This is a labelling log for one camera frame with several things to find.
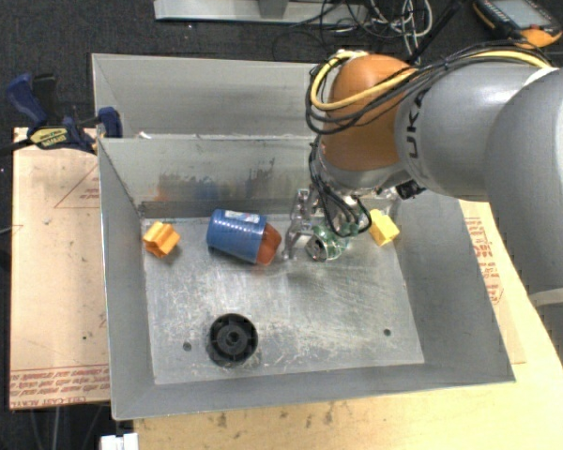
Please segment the screw hole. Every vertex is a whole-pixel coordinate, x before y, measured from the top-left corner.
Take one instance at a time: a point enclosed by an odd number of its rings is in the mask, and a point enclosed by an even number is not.
[[[225,338],[225,343],[227,343],[230,347],[233,347],[238,343],[240,340],[240,335],[238,332],[230,332],[229,335]]]

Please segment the yellow clamp label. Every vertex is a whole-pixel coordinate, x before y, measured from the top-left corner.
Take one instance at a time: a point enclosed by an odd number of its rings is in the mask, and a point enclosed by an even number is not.
[[[67,134],[68,131],[64,127],[46,127],[38,129],[36,133],[29,137],[29,140],[43,148],[48,148],[57,143],[66,142]]]

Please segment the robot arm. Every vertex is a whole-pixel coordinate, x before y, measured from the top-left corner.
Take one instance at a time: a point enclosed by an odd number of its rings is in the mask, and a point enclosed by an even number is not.
[[[337,67],[329,95],[320,97]],[[563,68],[513,47],[422,68],[339,52],[317,69],[307,107],[319,134],[312,181],[322,200],[332,193],[354,206],[368,193],[416,183],[489,202],[563,361]],[[343,236],[340,205],[324,211]],[[362,231],[367,219],[356,225]]]

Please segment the gray metal tray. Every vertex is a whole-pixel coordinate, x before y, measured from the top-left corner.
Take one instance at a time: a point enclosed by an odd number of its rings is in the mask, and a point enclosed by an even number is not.
[[[115,419],[512,380],[454,199],[403,202],[393,245],[363,234],[333,262],[301,252],[285,262],[280,250],[263,267],[207,249],[215,208],[267,214],[283,233],[308,184],[309,150],[300,137],[100,142]],[[154,219],[181,234],[162,260],[141,242]],[[206,332],[229,311],[255,323],[259,346],[222,368],[206,354]]]

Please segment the electronic device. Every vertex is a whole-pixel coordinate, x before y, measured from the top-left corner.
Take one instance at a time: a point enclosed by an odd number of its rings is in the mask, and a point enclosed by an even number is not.
[[[533,0],[475,0],[473,9],[500,38],[524,38],[546,47],[563,35],[556,18]]]

